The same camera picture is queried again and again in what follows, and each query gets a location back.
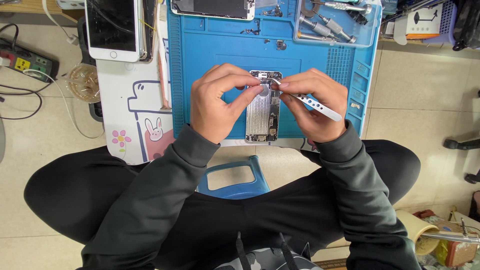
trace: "white cable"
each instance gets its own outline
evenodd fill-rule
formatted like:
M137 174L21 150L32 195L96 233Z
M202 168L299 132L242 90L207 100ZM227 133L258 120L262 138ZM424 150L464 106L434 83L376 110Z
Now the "white cable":
M50 20L56 24L58 27L60 27L64 33L67 35L67 42L70 43L70 44L74 44L74 45L78 45L79 42L78 42L78 37L76 35L69 35L67 33L67 31L65 31L65 29L63 29L63 27L60 26L59 23L57 23L57 21L55 21L55 19L52 17L52 15L50 14L50 12L48 11L48 7L47 7L47 0L42 0L42 6L43 6L43 11L45 11L45 14L50 18Z
M40 73L40 74L43 74L43 75L47 76L47 77L48 77L50 80L52 80L52 82L58 87L58 89L59 89L59 91L60 91L60 93L61 93L61 96L63 97L63 101L65 102L65 106L67 107L68 116L70 116L70 120L72 121L73 126L74 126L75 129L78 131L78 133L80 133L83 137L89 138L89 139L98 139L98 138L100 138L100 137L103 135L103 133L105 132L105 130L103 130L103 131L102 131L102 134L100 134L100 136L98 136L98 137L89 137L89 136L83 134L83 133L80 131L80 129L78 128L77 123L73 120L72 113L70 112L70 109L68 108L67 99L65 98L65 96L64 96L64 94L63 94L63 91L62 91L61 88L60 88L60 85L57 84L57 81L55 81L55 80L54 80L52 77L50 77L48 74L46 74L46 73L44 73L44 72L42 72L42 71L39 71L39 70L35 70L35 69L25 69L25 70L23 71L23 73L24 73L25 75L27 75L27 76L38 77L37 74L29 74L29 72L37 72L37 73Z

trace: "black pants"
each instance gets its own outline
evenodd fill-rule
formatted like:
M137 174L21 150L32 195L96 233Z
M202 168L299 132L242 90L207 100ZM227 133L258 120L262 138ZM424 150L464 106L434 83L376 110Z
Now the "black pants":
M415 183L420 161L412 151L396 143L363 142L390 190L390 203L394 204ZM320 164L318 154L303 154ZM25 201L54 230L85 244L96 233L112 203L135 178L135 172L144 166L127 165L111 156L107 147L66 155L30 178ZM343 237L335 193L325 169L319 168L269 193L244 200L193 193L163 243L156 266L179 269L223 247L234 249L238 231L246 245L261 235L283 232L310 242L312 251ZM179 243L189 243L189 248L179 250Z

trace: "smartphone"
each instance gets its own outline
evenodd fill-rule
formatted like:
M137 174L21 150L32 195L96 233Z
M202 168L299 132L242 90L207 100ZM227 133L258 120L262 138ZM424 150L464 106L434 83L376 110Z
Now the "smartphone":
M278 138L280 116L280 91L272 89L271 80L282 79L278 71L252 70L250 74L260 80L264 90L247 106L245 139L248 142L274 142Z
M85 0L88 51L95 59L137 62L143 52L142 0Z
M170 0L170 7L182 15L247 21L255 17L255 0Z

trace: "sleeve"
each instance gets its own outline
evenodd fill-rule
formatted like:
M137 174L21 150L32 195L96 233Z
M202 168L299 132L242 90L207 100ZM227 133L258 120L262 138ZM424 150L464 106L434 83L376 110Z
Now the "sleeve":
M378 175L355 128L328 143L315 143L331 179L345 239L351 242L347 269L420 270L414 244L388 201L388 188Z
M184 125L164 156L147 165L110 207L82 250L82 269L154 269L151 261L219 147Z

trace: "phone screen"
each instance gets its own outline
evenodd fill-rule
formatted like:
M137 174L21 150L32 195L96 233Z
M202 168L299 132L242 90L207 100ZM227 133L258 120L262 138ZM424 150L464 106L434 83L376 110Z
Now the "phone screen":
M90 47L136 51L135 1L87 0Z

